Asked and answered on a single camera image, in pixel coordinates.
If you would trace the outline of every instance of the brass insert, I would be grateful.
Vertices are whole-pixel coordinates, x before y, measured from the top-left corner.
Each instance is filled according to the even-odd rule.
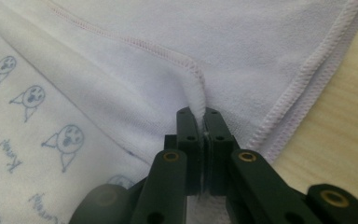
[[[335,207],[344,208],[350,205],[350,202],[345,196],[330,189],[322,190],[321,196],[327,203],[330,203]]]
[[[116,199],[117,199],[116,191],[114,189],[106,189],[102,191],[100,194],[98,194],[98,196],[95,199],[95,202],[101,207],[106,207],[115,203]]]
[[[257,156],[251,152],[242,152],[238,155],[242,161],[255,161]]]
[[[163,156],[165,161],[177,161],[179,160],[179,154],[176,152],[167,152]]]

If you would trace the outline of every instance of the screw hole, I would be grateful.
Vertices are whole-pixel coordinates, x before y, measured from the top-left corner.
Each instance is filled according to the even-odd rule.
[[[150,213],[147,216],[147,224],[161,224],[164,222],[164,216],[161,213]]]
[[[116,198],[116,192],[113,189],[107,189],[98,194],[95,202],[101,207],[106,207],[113,204],[116,201]]]
[[[333,190],[323,190],[321,192],[322,198],[335,207],[348,207],[350,202],[342,194]]]
[[[179,154],[176,152],[167,152],[163,156],[165,161],[177,161],[179,160]]]
[[[296,213],[288,212],[284,216],[290,224],[304,224],[304,218]]]
[[[251,152],[242,152],[238,155],[242,161],[255,161],[257,156]]]

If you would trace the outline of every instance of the fabric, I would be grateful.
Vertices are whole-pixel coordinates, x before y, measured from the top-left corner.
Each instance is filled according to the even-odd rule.
[[[0,223],[68,223],[144,178],[175,113],[273,161],[358,30],[358,0],[0,0]],[[191,198],[187,223],[228,223]]]

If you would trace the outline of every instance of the stitched hem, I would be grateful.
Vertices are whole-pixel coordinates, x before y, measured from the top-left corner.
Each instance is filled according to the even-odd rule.
[[[272,131],[281,122],[284,115],[300,97],[310,83],[310,79],[323,62],[331,55],[340,38],[345,34],[358,12],[358,0],[348,1],[339,13],[332,28],[318,48],[301,66],[299,75],[291,86],[283,93],[277,104],[270,110],[261,126],[246,144],[246,148],[260,150]]]
[[[269,161],[274,161],[278,157],[281,149],[287,144],[298,125],[306,117],[310,108],[315,104],[324,87],[337,71],[342,58],[345,56],[345,52],[349,48],[349,44],[357,32],[358,18],[356,19],[356,23],[348,29],[347,35],[342,38],[341,43],[339,43],[339,45],[346,47],[336,50],[331,55],[331,63],[327,64],[321,75],[317,77],[315,84],[310,87],[310,92],[304,96],[304,99],[301,100],[295,108],[293,108],[292,113],[289,112],[290,114],[288,115],[288,120],[282,126],[282,131],[277,134],[271,147],[267,150],[267,158]]]
[[[96,35],[101,35],[103,37],[113,39],[116,41],[120,41],[132,47],[136,47],[137,49],[145,50],[160,59],[164,59],[170,62],[172,65],[177,66],[185,70],[187,74],[190,76],[183,77],[179,76],[179,79],[182,82],[182,86],[185,89],[185,95],[187,97],[189,107],[191,112],[193,113],[196,121],[198,123],[199,129],[202,129],[202,120],[203,115],[205,113],[206,107],[206,97],[205,97],[205,79],[200,70],[199,66],[195,61],[191,58],[177,53],[175,51],[165,49],[162,46],[149,43],[143,41],[141,39],[117,35],[110,31],[106,31],[100,27],[92,25],[86,21],[83,21],[76,17],[75,15],[71,14],[70,12],[66,11],[65,9],[55,5],[54,3],[50,2],[49,0],[44,0],[47,6],[58,16],[65,19],[68,22],[71,22],[75,26],[92,32]]]

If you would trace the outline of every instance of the wooden table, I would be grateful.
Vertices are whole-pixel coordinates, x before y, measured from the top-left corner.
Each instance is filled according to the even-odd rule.
[[[293,188],[329,183],[358,198],[358,34],[274,168]]]

